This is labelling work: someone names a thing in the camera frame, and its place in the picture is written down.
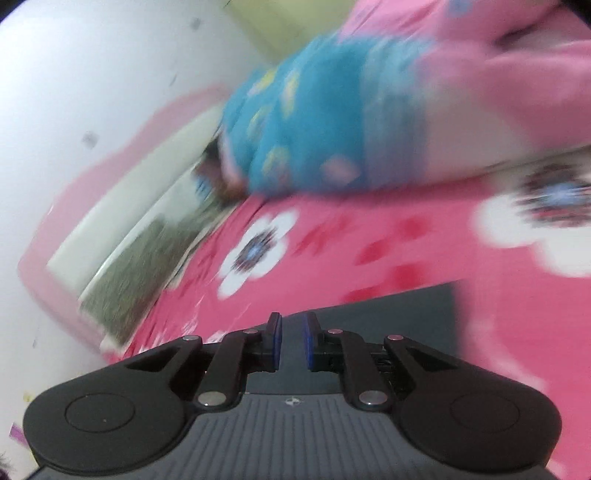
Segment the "yellow polka dot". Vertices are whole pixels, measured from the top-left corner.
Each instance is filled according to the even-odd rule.
[[[251,121],[248,124],[248,129],[246,130],[246,134],[250,141],[259,141],[261,139],[262,129],[265,126],[265,120],[270,111],[271,107],[265,105],[259,108],[259,111],[252,116]]]
[[[281,94],[281,104],[283,106],[283,117],[289,117],[296,108],[296,92],[300,85],[299,72],[291,72],[285,81],[285,88]]]
[[[275,81],[275,76],[277,75],[277,68],[267,70],[267,72],[262,76],[261,80],[256,82],[248,95],[256,95],[257,93],[261,93],[263,90],[269,88],[272,83]]]
[[[285,147],[273,147],[267,154],[265,163],[262,166],[262,172],[269,175],[276,168],[283,167],[289,163],[290,153]]]

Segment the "bed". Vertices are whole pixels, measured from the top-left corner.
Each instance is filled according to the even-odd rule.
[[[564,422],[550,468],[588,478],[590,151],[434,187],[226,208],[191,171],[227,94],[174,102],[55,201],[19,264],[49,314],[116,361],[182,335],[216,342],[271,311],[455,282],[461,356],[548,394]]]

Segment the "pink blanket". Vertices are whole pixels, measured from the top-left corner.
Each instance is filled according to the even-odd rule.
[[[591,187],[575,169],[348,199],[246,201],[163,292],[125,356],[290,314],[458,282],[462,355],[532,385],[564,428],[550,468],[591,472]]]
[[[357,2],[342,36],[431,42],[416,67],[426,89],[427,180],[591,142],[591,30],[558,4]]]

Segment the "pillow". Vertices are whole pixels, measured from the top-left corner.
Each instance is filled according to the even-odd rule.
[[[120,346],[127,343],[188,251],[227,213],[216,199],[179,222],[154,219],[105,269],[81,308]]]

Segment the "pink bed frame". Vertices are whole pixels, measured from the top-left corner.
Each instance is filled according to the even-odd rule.
[[[145,124],[123,150],[85,171],[54,201],[18,263],[18,273],[41,307],[75,338],[99,350],[104,333],[80,310],[77,296],[62,286],[47,264],[94,205],[127,172],[168,137],[211,106],[224,101],[222,85],[178,98]]]

